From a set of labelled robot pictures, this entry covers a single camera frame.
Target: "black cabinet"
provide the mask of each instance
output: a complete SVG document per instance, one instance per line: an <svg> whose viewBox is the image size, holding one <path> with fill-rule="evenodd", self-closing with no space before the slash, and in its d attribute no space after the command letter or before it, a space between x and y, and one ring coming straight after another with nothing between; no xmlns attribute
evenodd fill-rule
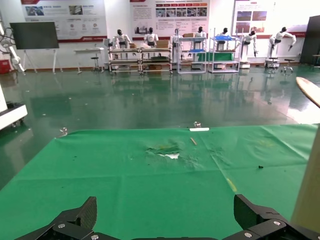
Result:
<svg viewBox="0 0 320 240"><path fill-rule="evenodd" d="M309 18L300 63L314 65L320 54L320 15Z"/></svg>

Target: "display screen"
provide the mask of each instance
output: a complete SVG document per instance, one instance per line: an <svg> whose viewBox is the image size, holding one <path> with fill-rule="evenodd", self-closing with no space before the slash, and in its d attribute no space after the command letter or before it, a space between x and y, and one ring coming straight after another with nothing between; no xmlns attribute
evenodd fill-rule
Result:
<svg viewBox="0 0 320 240"><path fill-rule="evenodd" d="M58 49L54 22L10 23L16 49Z"/></svg>

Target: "metal shelf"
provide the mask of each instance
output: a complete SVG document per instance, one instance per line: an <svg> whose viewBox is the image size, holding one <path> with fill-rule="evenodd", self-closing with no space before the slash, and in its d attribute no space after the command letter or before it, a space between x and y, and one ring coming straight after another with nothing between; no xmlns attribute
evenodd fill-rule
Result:
<svg viewBox="0 0 320 240"><path fill-rule="evenodd" d="M138 48L122 48L122 49L111 49L109 53L111 54L123 54L123 53L137 53Z"/></svg>
<svg viewBox="0 0 320 240"><path fill-rule="evenodd" d="M151 59L144 59L143 54L150 53L169 53L170 57L164 60L156 60L153 61ZM109 69L111 72L119 73L119 72L139 72L143 74L143 72L172 72L172 63L171 63L171 48L122 48L122 49L108 49L109 56ZM136 53L137 59L112 59L113 54L128 54L128 53ZM144 70L144 66L149 65L166 65L169 66L168 69L157 69L153 70ZM135 70L112 70L112 66L137 66L138 69Z"/></svg>
<svg viewBox="0 0 320 240"><path fill-rule="evenodd" d="M171 48L141 48L142 53L171 52Z"/></svg>
<svg viewBox="0 0 320 240"><path fill-rule="evenodd" d="M212 65L211 66L211 69L209 69L209 72L210 73L239 73L240 71L240 56L238 57L238 60L236 60L236 48L237 48L237 41L240 41L240 39L238 37L232 37L232 39L216 39L216 38L219 38L221 36L216 36L216 29L214 29L213 31L213 37L210 37L210 42L209 42L209 46L211 46L211 41L213 41L213 48L210 49L210 53L212 53L212 61L210 61L210 64ZM218 51L216 50L216 48L218 47L218 42L219 41L225 41L225 42L231 42L231 41L234 41L234 51ZM215 61L215 54L232 54L232 58L233 60L228 60L228 61ZM217 64L224 64L224 65L227 65L227 64L237 64L237 68L236 69L215 69L215 65Z"/></svg>
<svg viewBox="0 0 320 240"><path fill-rule="evenodd" d="M215 61L214 64L238 64L239 61Z"/></svg>
<svg viewBox="0 0 320 240"><path fill-rule="evenodd" d="M215 73L220 73L220 74L237 74L239 71L235 70L235 69L214 69L213 71L211 69L209 69L209 73L215 74Z"/></svg>
<svg viewBox="0 0 320 240"><path fill-rule="evenodd" d="M181 50L180 47L178 48L178 56L180 56L182 53L188 53L192 54L193 58L192 61L182 61L180 57L177 58L176 61L176 70L178 74L204 74L207 72L207 64L205 62L201 61L195 61L196 60L196 55L197 54L203 54L204 55L204 60L207 59L207 52L205 51L205 41L207 41L206 37L183 37L178 39L178 43L181 42L192 42L194 44L193 49L195 49L196 45L195 44L200 44L200 47L198 47L199 50L201 51L192 51L192 50ZM202 68L204 70L192 70L192 71L182 71L181 65L202 65Z"/></svg>

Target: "wooden paddle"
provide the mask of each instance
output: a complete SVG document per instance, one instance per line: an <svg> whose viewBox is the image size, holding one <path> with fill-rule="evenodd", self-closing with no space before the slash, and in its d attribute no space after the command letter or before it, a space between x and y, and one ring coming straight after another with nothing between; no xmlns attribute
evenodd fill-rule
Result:
<svg viewBox="0 0 320 240"><path fill-rule="evenodd" d="M301 91L320 108L320 88L307 79L296 78ZM315 135L291 222L320 233L320 126Z"/></svg>
<svg viewBox="0 0 320 240"><path fill-rule="evenodd" d="M320 108L320 88L303 77L297 77L296 84L304 95Z"/></svg>

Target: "torn hole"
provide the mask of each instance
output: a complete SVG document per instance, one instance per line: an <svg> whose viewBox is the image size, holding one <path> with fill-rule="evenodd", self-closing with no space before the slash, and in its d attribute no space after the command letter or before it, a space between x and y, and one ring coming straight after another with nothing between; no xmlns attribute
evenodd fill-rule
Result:
<svg viewBox="0 0 320 240"><path fill-rule="evenodd" d="M159 154L161 157L169 157L171 159L178 159L180 153L173 153L173 154L166 154L166 155L163 155L163 154Z"/></svg>

